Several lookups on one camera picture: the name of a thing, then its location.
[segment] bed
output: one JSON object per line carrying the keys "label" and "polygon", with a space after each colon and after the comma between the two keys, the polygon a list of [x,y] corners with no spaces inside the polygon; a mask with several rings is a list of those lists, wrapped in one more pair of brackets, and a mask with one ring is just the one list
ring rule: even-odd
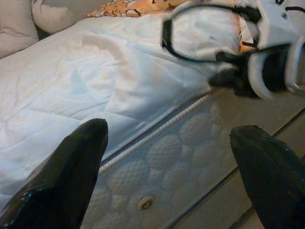
{"label": "bed", "polygon": [[[285,93],[263,101],[212,90],[223,66],[162,50],[162,16],[85,19],[0,60],[0,208],[66,135],[104,118],[109,143],[82,228],[173,228],[235,170],[233,127],[274,134],[305,108]],[[238,51],[232,14],[207,10],[181,28],[198,24],[204,47]],[[202,47],[196,39],[189,45]]]}

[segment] mattress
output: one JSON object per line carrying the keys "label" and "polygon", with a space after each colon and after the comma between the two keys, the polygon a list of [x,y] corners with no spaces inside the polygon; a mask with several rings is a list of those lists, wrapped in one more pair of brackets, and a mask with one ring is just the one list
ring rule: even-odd
{"label": "mattress", "polygon": [[[86,19],[0,60],[0,208],[66,135],[98,117],[109,144],[82,227],[166,228],[236,167],[232,127],[272,134],[304,108],[288,94],[213,92],[207,81],[222,66],[162,50],[161,18]],[[191,36],[191,49],[238,50],[232,14],[206,10],[181,28],[198,24],[202,43]]]}

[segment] white mattress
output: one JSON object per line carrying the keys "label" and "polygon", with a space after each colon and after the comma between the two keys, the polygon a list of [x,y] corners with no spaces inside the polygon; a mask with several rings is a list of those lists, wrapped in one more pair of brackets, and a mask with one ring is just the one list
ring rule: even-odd
{"label": "white mattress", "polygon": [[[190,39],[191,48],[237,51],[231,14],[205,11],[182,27],[198,21],[203,43]],[[232,127],[274,133],[305,106],[288,95],[268,102],[222,92],[190,103],[211,91],[207,80],[219,66],[163,51],[160,22],[86,19],[0,60],[0,208],[66,135],[100,117],[109,144],[83,227],[165,228],[235,167]],[[149,196],[152,207],[138,211]]]}

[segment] white sheet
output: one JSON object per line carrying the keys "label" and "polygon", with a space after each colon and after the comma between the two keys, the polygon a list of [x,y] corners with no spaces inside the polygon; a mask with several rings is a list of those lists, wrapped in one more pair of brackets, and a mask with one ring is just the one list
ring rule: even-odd
{"label": "white sheet", "polygon": [[[238,50],[232,14],[206,10],[184,23],[191,31],[199,21],[202,41],[214,37],[208,47]],[[160,30],[160,15],[90,18],[0,60],[0,208],[85,120],[107,120],[105,159],[210,90],[218,67],[177,60],[160,47]]]}

